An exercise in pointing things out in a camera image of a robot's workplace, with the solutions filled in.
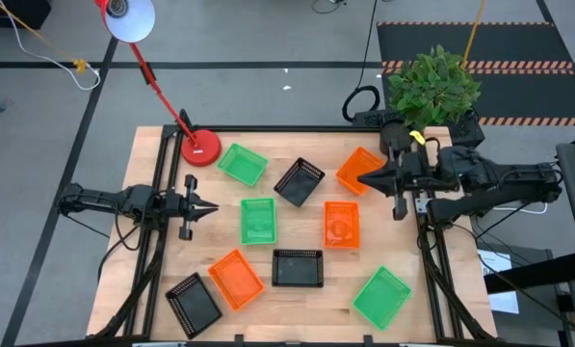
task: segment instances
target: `gray floor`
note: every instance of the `gray floor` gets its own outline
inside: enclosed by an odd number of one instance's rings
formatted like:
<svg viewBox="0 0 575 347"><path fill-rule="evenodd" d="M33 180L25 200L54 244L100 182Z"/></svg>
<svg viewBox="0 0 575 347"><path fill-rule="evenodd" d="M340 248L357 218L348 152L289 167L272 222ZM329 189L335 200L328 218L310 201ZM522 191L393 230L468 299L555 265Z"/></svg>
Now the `gray floor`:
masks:
<svg viewBox="0 0 575 347"><path fill-rule="evenodd" d="M314 14L308 0L156 0L160 18L140 44L148 60L359 61L365 46L372 1L350 1L328 15ZM575 61L575 0L548 0ZM72 54L100 61L109 35L92 1L53 1L41 32ZM473 20L475 0L394 0L379 2L377 20ZM535 0L489 1L484 20L536 21ZM52 55L22 35L27 48ZM370 60L379 60L376 33ZM116 61L132 61L121 44ZM13 33L0 29L0 61L33 61L17 48ZM343 124L340 108L357 81L357 69L157 70L166 96L203 124ZM365 84L380 84L378 71ZM87 84L91 77L84 77ZM63 172L88 93L77 91L56 69L0 69L0 97L9 100L0 115L0 340ZM370 103L363 96L353 104ZM163 124L170 116L139 72L110 70L94 114L74 180L96 189L120 187L135 127ZM550 161L554 145L575 140L575 127L485 127L482 153L499 163ZM483 226L504 215L493 212ZM109 230L110 218L81 219ZM495 229L512 245L575 252L575 228L563 196L544 216L518 214ZM80 338L95 290L96 268L106 240L60 220L17 343ZM542 334L505 329L516 340Z"/></svg>

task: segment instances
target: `lamp shade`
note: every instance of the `lamp shade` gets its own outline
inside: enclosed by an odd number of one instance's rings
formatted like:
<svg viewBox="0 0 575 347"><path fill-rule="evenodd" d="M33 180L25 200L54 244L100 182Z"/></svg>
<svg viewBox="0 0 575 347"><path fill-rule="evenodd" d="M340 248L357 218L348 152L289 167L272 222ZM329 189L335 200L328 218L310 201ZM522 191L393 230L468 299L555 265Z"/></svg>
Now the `lamp shade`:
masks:
<svg viewBox="0 0 575 347"><path fill-rule="evenodd" d="M155 12L151 0L94 0L112 35L127 43L139 42L154 27Z"/></svg>

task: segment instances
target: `green plastic tray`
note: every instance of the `green plastic tray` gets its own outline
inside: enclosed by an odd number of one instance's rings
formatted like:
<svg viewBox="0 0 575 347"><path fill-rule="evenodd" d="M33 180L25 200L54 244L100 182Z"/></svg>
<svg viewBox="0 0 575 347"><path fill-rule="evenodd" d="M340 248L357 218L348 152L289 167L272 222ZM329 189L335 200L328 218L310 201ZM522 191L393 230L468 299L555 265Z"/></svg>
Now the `green plastic tray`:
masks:
<svg viewBox="0 0 575 347"><path fill-rule="evenodd" d="M276 243L274 199L243 199L241 211L240 241L243 245Z"/></svg>
<svg viewBox="0 0 575 347"><path fill-rule="evenodd" d="M238 144L232 144L219 162L219 169L237 180L254 186L266 169L268 159Z"/></svg>
<svg viewBox="0 0 575 347"><path fill-rule="evenodd" d="M379 330L385 330L411 296L411 289L381 266L357 294L353 305Z"/></svg>

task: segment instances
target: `black mat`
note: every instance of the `black mat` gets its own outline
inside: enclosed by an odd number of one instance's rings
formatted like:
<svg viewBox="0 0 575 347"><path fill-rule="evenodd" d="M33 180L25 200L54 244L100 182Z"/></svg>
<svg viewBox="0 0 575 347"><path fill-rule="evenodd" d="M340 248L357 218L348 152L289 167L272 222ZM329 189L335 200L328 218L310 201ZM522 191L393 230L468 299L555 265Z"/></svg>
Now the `black mat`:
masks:
<svg viewBox="0 0 575 347"><path fill-rule="evenodd" d="M414 60L416 54L430 53L431 47L438 44L462 55L471 34L471 23L401 23L378 23L379 49L385 62ZM478 27L469 60L571 62L571 57L552 24L483 23Z"/></svg>
<svg viewBox="0 0 575 347"><path fill-rule="evenodd" d="M488 125L575 125L575 75L571 70L486 70L472 73L482 82L482 96L475 108ZM383 74L386 109L389 101L389 74Z"/></svg>

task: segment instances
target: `white paper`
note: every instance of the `white paper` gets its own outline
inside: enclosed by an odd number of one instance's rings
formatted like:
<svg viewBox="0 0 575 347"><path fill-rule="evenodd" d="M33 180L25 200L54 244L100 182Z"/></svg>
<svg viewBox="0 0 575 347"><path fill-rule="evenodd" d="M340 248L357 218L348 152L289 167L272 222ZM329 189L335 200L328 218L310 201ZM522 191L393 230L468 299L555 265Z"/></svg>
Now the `white paper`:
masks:
<svg viewBox="0 0 575 347"><path fill-rule="evenodd" d="M490 266L495 271L511 269L509 254L497 253L497 255L495 252L481 250L478 250L478 253L486 265ZM480 266L482 267L483 275L492 273L490 269L486 268L483 264L480 263ZM488 295L488 301L490 302L490 308L492 308L492 310L518 314L518 299L516 298L516 292L490 294Z"/></svg>

